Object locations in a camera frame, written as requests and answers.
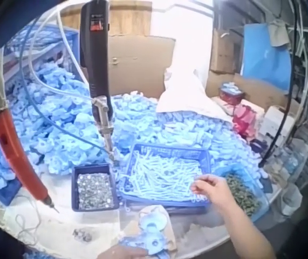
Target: pile of screws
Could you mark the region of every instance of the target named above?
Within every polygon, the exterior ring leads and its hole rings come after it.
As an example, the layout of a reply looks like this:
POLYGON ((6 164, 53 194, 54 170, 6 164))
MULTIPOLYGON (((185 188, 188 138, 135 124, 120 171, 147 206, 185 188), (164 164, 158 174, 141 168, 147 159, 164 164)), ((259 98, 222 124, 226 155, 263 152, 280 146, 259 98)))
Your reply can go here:
POLYGON ((238 176, 228 174, 226 180, 236 203, 245 211, 248 217, 251 217, 262 206, 262 202, 256 198, 238 176))
POLYGON ((77 179, 79 209, 93 210, 114 207, 108 174, 80 174, 77 179))

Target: blue bin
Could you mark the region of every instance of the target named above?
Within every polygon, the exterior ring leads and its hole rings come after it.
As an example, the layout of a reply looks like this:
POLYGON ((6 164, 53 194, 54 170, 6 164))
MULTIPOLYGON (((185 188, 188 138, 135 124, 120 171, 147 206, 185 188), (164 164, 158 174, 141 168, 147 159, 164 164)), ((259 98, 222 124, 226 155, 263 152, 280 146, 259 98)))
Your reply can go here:
POLYGON ((252 222, 255 222, 256 220, 261 218, 266 212, 268 212, 270 207, 268 198, 243 165, 241 165, 240 163, 235 163, 230 166, 220 167, 215 170, 214 174, 221 177, 227 177, 227 175, 229 174, 237 175, 240 179, 242 179, 243 183, 253 192, 256 198, 262 203, 262 206, 251 217, 252 222))
POLYGON ((8 181, 8 185, 0 189, 0 202, 5 206, 10 205, 21 187, 22 184, 17 178, 8 181))
POLYGON ((72 173, 72 190, 71 190, 71 205, 72 210, 74 212, 101 212, 104 210, 114 210, 119 209, 119 200, 117 197, 117 190, 115 186, 114 177, 111 174, 109 169, 109 165, 89 165, 89 166, 78 166, 75 167, 72 173), (112 189, 112 196, 114 206, 109 208, 101 208, 101 209, 79 209, 79 198, 78 198, 78 186, 77 186, 77 179, 80 174, 108 174, 109 175, 109 182, 111 183, 112 189))
MULTIPOLYGON (((132 169, 136 163, 136 157, 134 156, 134 152, 138 151, 140 154, 146 154, 148 149, 150 149, 153 156, 158 155, 162 158, 174 157, 181 159, 197 160, 200 163, 202 172, 206 174, 210 173, 211 170, 210 155, 207 149, 166 146, 159 144, 135 143, 131 149, 131 156, 126 170, 128 176, 131 176, 132 169)), ((125 178, 123 181, 119 183, 120 192, 122 192, 122 189, 123 191, 129 191, 128 186, 131 185, 132 184, 129 182, 128 178, 125 178)), ((176 201, 159 201, 159 200, 154 201, 127 194, 122 194, 121 196, 125 200, 137 201, 151 205, 162 205, 162 206, 173 206, 173 207, 200 207, 200 206, 207 206, 210 204, 209 201, 201 201, 201 202, 192 202, 192 201, 176 202, 176 201)))

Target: white tabletop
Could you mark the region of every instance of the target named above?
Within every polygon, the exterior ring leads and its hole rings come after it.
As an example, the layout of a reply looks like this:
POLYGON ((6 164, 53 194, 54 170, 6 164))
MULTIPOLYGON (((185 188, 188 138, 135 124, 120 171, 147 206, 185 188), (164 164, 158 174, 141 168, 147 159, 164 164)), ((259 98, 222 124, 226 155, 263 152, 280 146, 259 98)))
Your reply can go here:
MULTIPOLYGON (((114 240, 121 236, 121 230, 135 216, 134 212, 124 209, 97 212, 76 213, 71 209, 71 177, 49 176, 42 180, 48 187, 60 214, 31 200, 25 189, 21 189, 11 206, 0 205, 0 227, 25 244, 59 258, 95 259, 99 253, 109 248, 114 240), (21 231, 17 221, 25 221, 25 228, 34 228, 39 218, 41 223, 36 232, 21 231), (75 229, 86 229, 93 237, 90 243, 76 240, 72 235, 75 229)), ((274 185, 273 193, 268 194, 272 203, 281 189, 274 185)), ((171 222, 177 241, 177 259, 193 258, 220 246, 229 239, 229 235, 220 215, 210 208, 202 215, 173 215, 171 222)))

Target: black cable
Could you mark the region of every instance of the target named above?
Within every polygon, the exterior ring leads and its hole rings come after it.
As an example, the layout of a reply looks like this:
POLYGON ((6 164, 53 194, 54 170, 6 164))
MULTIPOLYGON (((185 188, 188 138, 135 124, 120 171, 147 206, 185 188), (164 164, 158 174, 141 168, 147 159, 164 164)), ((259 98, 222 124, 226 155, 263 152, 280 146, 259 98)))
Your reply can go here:
POLYGON ((283 114, 283 118, 282 118, 281 124, 280 124, 280 126, 279 126, 279 128, 278 128, 278 130, 276 132, 276 135, 273 138, 273 140, 272 140, 272 142, 271 142, 271 144, 269 146, 269 149, 267 150, 267 152, 265 153, 265 155, 263 156, 262 160, 259 163, 259 167, 260 168, 262 168, 265 165, 267 159, 271 156, 271 152, 272 152, 272 150, 275 147, 277 139, 280 136, 281 131, 283 129, 283 126, 285 124, 285 121, 286 121, 286 119, 288 117, 290 105, 291 105, 291 102, 292 102, 293 81, 294 81, 294 65, 295 65, 297 34, 298 34, 298 30, 297 30, 298 15, 297 15, 297 8, 296 8, 295 0, 292 0, 292 5, 293 5, 293 9, 294 9, 294 34, 293 34, 293 51, 292 51, 293 57, 292 57, 292 60, 291 60, 292 71, 291 71, 291 74, 290 74, 290 86, 289 86, 289 92, 288 92, 288 102, 287 102, 287 106, 286 106, 286 109, 285 109, 284 114, 283 114))

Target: blue sheet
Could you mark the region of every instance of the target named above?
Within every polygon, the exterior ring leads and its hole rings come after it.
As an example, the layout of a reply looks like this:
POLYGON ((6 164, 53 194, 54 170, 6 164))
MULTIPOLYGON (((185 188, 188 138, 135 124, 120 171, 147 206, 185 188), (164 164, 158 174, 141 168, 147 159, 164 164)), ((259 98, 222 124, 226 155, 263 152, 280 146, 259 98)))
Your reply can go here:
POLYGON ((244 28, 244 78, 268 82, 287 93, 291 59, 286 46, 272 47, 267 24, 248 24, 244 28))

